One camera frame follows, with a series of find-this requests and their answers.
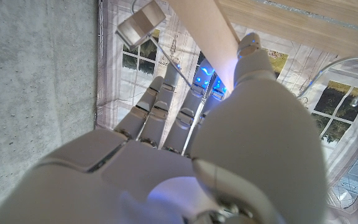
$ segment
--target blue led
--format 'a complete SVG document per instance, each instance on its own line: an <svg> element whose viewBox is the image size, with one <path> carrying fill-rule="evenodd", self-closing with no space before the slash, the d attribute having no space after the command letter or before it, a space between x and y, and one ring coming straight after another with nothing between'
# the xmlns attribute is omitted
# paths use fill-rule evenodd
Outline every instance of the blue led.
<svg viewBox="0 0 358 224"><path fill-rule="evenodd" d="M212 75L212 74L215 72L215 69L212 69L212 72L211 72L211 73L208 73L208 71L207 71L206 68L201 68L201 69L202 69L202 71L204 71L205 74L207 74L207 75Z"/></svg>

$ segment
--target robotic hand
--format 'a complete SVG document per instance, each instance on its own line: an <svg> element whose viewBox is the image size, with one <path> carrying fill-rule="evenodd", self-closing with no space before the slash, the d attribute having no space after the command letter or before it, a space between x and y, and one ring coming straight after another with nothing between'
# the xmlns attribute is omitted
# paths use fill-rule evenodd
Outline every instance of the robotic hand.
<svg viewBox="0 0 358 224"><path fill-rule="evenodd" d="M0 207L0 223L321 223L326 183L318 132L274 79L256 34L241 41L235 89L205 60L157 150L176 65L114 131L95 130L33 167Z"/></svg>

